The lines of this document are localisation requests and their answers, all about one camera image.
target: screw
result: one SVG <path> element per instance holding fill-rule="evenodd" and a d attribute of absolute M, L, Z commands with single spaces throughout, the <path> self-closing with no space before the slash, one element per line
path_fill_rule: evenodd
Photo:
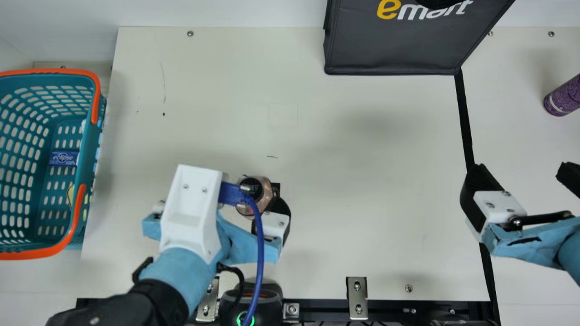
<path fill-rule="evenodd" d="M 288 308 L 287 308 L 287 311 L 289 313 L 291 313 L 291 314 L 295 314 L 296 311 L 297 311 L 296 306 L 295 305 L 289 305 Z"/>

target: emart logo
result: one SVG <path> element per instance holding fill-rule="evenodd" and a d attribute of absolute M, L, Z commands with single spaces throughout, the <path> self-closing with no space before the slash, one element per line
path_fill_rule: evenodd
<path fill-rule="evenodd" d="M 472 3 L 472 0 L 465 0 L 456 3 L 449 8 L 429 11 L 429 9 L 422 5 L 402 5 L 401 0 L 381 0 L 379 7 L 376 10 L 376 15 L 381 19 L 393 19 L 396 17 L 398 20 L 404 20 L 405 18 L 407 18 L 407 20 L 415 20 L 420 11 L 418 16 L 419 20 L 425 18 L 433 19 L 441 16 L 449 16 L 451 14 L 463 15 L 465 14 L 467 6 Z"/>

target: round black device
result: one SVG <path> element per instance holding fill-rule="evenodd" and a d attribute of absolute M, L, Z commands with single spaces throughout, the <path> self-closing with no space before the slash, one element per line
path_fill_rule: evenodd
<path fill-rule="evenodd" d="M 239 304 L 232 307 L 238 289 L 226 291 L 219 301 L 219 310 L 225 315 L 219 317 L 220 326 L 242 326 L 252 300 L 254 284 L 244 285 L 244 294 Z M 258 306 L 249 326 L 278 326 L 282 324 L 282 288 L 278 284 L 263 284 Z"/>

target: basket label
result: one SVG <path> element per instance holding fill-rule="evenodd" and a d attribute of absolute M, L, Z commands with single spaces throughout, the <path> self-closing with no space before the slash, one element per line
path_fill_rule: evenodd
<path fill-rule="evenodd" d="M 50 154 L 48 165 L 77 165 L 77 151 L 54 151 Z"/>

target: purple spray can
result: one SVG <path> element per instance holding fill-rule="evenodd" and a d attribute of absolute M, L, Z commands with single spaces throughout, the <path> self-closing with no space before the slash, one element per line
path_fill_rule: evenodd
<path fill-rule="evenodd" d="M 546 111 L 563 117 L 580 108 L 580 75 L 572 78 L 544 98 Z"/>

